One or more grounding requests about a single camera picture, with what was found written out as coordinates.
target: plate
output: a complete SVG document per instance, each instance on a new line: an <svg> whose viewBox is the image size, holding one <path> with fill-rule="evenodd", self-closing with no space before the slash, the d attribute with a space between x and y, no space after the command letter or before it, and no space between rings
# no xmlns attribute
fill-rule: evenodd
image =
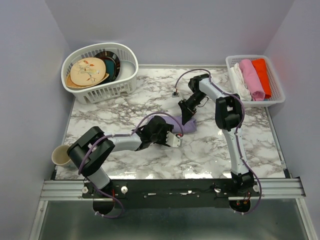
<svg viewBox="0 0 320 240"><path fill-rule="evenodd" d="M111 83L115 81L120 72L120 60L118 56L112 51L101 51L94 57L104 61L106 72L110 74L110 76L101 84Z"/></svg>
<svg viewBox="0 0 320 240"><path fill-rule="evenodd" d="M109 74L106 73L104 75L104 78L99 81L99 82L96 82L90 86L79 86L79 85L76 85L73 81L71 81L71 77L70 77L70 73L68 74L68 76L66 76L66 79L65 79L65 85L70 88L70 89L74 89L74 90L79 90L79 89L86 89L86 88L90 88L90 87L93 87L101 82L103 82L104 80L106 80L106 78L109 77Z"/></svg>
<svg viewBox="0 0 320 240"><path fill-rule="evenodd" d="M106 74L105 62L96 57L77 61L70 70L71 81L78 86L98 84Z"/></svg>

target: white laundry basket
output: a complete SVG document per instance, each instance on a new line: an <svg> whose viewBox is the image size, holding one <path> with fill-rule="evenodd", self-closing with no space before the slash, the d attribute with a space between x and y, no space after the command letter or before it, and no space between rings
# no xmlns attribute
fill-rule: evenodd
<svg viewBox="0 0 320 240"><path fill-rule="evenodd" d="M94 57L102 51L115 53L120 60L120 72L113 82L92 86L85 89L73 90L66 86L66 78L73 64L80 59ZM83 47L71 53L64 61L61 69L63 87L72 93L82 103L97 103L120 96L122 93L130 94L137 88L137 72L139 66L135 54L130 48L119 43L98 43Z"/></svg>
<svg viewBox="0 0 320 240"><path fill-rule="evenodd" d="M245 107L269 107L273 104L283 103L285 101L285 94L281 88L278 76L276 71L271 64L269 58L263 55L235 55L228 56L225 59L226 66L228 68L229 79L231 82L231 87L233 92L235 91L235 81L233 80L233 76L230 72L230 68L233 67L236 63L240 63L243 59L256 60L256 59L264 59L266 63L266 70L269 78L269 84L272 92L272 96L265 101L242 101Z"/></svg>

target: red cloth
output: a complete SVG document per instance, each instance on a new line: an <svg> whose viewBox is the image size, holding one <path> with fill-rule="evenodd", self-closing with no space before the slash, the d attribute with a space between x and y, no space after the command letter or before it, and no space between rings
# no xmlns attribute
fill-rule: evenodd
<svg viewBox="0 0 320 240"><path fill-rule="evenodd" d="M265 92L265 99L269 99L272 96L270 84L269 84L269 78L267 73L267 65L266 61L263 58L259 58L257 60L252 61L252 65L258 74L260 83L262 85L262 88Z"/></svg>

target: white towel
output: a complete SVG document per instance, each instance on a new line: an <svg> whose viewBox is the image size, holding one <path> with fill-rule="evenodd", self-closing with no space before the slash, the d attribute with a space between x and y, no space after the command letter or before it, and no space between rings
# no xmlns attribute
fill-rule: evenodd
<svg viewBox="0 0 320 240"><path fill-rule="evenodd" d="M239 63L236 63L234 67L231 67L230 71L231 71L231 74L232 74L231 77L233 79L234 86L235 86L235 89L234 89L235 93L239 94L241 100L251 101L252 97L251 97L250 91L246 86L244 76L239 67Z"/></svg>

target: folded cloth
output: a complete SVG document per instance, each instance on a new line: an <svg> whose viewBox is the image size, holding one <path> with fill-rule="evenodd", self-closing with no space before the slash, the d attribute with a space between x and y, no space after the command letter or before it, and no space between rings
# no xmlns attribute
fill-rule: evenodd
<svg viewBox="0 0 320 240"><path fill-rule="evenodd" d="M172 133L174 133L174 134L181 133L181 129L175 120L173 120L169 116L160 116L160 117L162 117L167 124L173 125ZM182 129L183 129L183 133L190 134L190 133L194 133L195 131L197 131L197 122L194 118L191 118L184 126L182 125L182 117L181 116L175 116L174 118L181 124Z"/></svg>
<svg viewBox="0 0 320 240"><path fill-rule="evenodd" d="M269 84L266 61L263 58L259 58L257 60L253 60L252 65L256 71L256 74L258 74L258 77L260 79L260 83L265 92L265 98L266 99L271 98L272 92Z"/></svg>
<svg viewBox="0 0 320 240"><path fill-rule="evenodd" d="M230 68L232 79L233 79L234 86L235 86L234 91L236 94L239 94L241 100L251 101L250 91L245 86L244 77L242 75L240 68L237 69L237 71L239 71L239 72L236 72L236 65L234 65L234 67Z"/></svg>
<svg viewBox="0 0 320 240"><path fill-rule="evenodd" d="M248 86L254 101L263 101L265 99L265 91L261 85L258 74L249 59L243 59L239 63L239 67L243 74L243 79Z"/></svg>

